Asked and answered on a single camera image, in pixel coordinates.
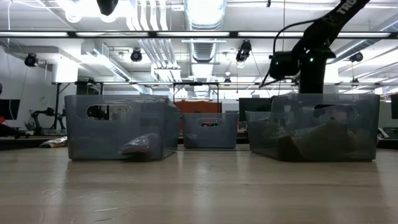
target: computer monitor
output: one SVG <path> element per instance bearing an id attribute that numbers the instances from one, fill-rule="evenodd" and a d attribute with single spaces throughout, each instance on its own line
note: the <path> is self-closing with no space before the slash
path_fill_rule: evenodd
<path id="1" fill-rule="evenodd" d="M 20 100 L 0 100 L 0 116 L 5 119 L 17 119 Z"/>
<path id="2" fill-rule="evenodd" d="M 270 112 L 271 98 L 239 98 L 239 121 L 246 120 L 246 111 Z"/>

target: ceiling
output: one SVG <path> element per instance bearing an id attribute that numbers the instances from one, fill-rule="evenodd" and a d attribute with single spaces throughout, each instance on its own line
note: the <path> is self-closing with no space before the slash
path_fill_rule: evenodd
<path id="1" fill-rule="evenodd" d="M 10 1 L 0 1 L 0 30 L 8 30 L 8 18 L 11 30 L 128 30 L 125 15 L 117 18 L 112 23 L 105 23 L 98 17 L 83 17 L 78 23 L 69 23 L 65 20 L 65 11 L 57 8 L 55 1 L 30 0 L 16 1 L 7 7 Z M 321 17 L 333 8 L 339 0 L 286 0 L 285 8 L 282 0 L 272 0 L 270 8 L 260 0 L 227 0 L 224 30 L 270 30 L 277 31 L 283 26 L 294 22 L 305 21 Z M 168 0 L 167 25 L 170 30 L 185 30 L 183 0 Z M 372 0 L 367 8 L 360 11 L 343 28 L 345 31 L 379 31 L 391 22 L 391 18 L 398 20 L 398 2 L 396 0 Z M 293 27 L 291 30 L 305 30 L 306 26 Z M 96 45 L 106 44 L 109 47 L 109 56 L 125 71 L 128 71 L 137 81 L 152 81 L 150 76 L 151 61 L 143 55 L 141 62 L 132 62 L 130 54 L 133 48 L 140 47 L 137 39 L 95 39 Z M 234 59 L 236 49 L 242 39 L 228 39 L 226 43 L 218 44 L 218 53 L 215 66 L 212 70 L 214 79 L 222 80 L 225 72 L 231 72 L 231 80 L 235 82 L 239 77 L 240 82 L 259 81 L 269 68 L 269 56 L 272 54 L 273 41 L 270 39 L 252 39 L 251 56 L 247 59 L 244 68 L 237 68 Z M 354 45 L 360 40 L 335 40 L 331 49 L 335 52 L 342 51 L 345 47 Z M 87 55 L 81 54 L 81 39 L 11 39 L 10 46 L 54 46 L 75 57 L 84 65 L 79 75 L 91 76 L 96 80 L 113 81 L 113 74 L 103 65 L 88 60 Z M 291 49 L 297 40 L 278 40 L 277 50 Z M 181 43 L 181 39 L 172 39 L 172 46 L 181 67 L 182 78 L 192 75 L 191 56 L 188 44 Z M 392 51 L 389 54 L 372 59 L 398 46 L 397 40 L 382 40 L 375 45 L 362 50 L 364 60 L 359 65 L 340 61 L 336 64 L 339 68 L 340 81 L 349 82 L 353 76 L 377 71 L 382 67 L 398 61 L 398 54 Z M 398 67 L 391 66 L 386 72 L 370 76 L 366 82 L 381 82 L 386 78 L 398 77 Z M 369 86 L 362 90 L 371 90 Z"/>

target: clear plastic bin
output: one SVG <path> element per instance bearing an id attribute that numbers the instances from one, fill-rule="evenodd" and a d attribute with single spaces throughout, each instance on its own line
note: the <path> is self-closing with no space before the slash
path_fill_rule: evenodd
<path id="1" fill-rule="evenodd" d="M 379 95 L 279 96 L 271 113 L 246 112 L 252 152 L 290 162 L 376 158 Z"/>
<path id="2" fill-rule="evenodd" d="M 181 113 L 165 96 L 66 96 L 65 107 L 70 159 L 158 161 L 177 150 Z"/>
<path id="3" fill-rule="evenodd" d="M 238 117 L 238 113 L 183 114 L 182 122 L 185 148 L 235 148 Z"/>

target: robotic arm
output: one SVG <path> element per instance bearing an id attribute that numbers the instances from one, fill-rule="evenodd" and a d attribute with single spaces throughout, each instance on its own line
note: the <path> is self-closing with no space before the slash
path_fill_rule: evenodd
<path id="1" fill-rule="evenodd" d="M 336 55 L 329 46 L 337 38 L 344 25 L 354 17 L 370 0 L 342 0 L 332 11 L 313 21 L 299 22 L 282 29 L 286 29 L 312 22 L 304 32 L 303 37 L 290 52 L 275 52 L 271 60 L 269 73 L 260 87 L 270 75 L 277 82 L 294 77 L 300 72 L 299 93 L 323 93 L 323 79 L 326 61 Z"/>

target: table surface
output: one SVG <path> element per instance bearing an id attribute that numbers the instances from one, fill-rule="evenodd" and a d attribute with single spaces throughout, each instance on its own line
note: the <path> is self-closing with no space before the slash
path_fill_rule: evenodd
<path id="1" fill-rule="evenodd" d="M 398 151 L 288 163 L 179 151 L 160 162 L 72 162 L 66 148 L 0 152 L 0 219 L 25 223 L 398 223 Z"/>

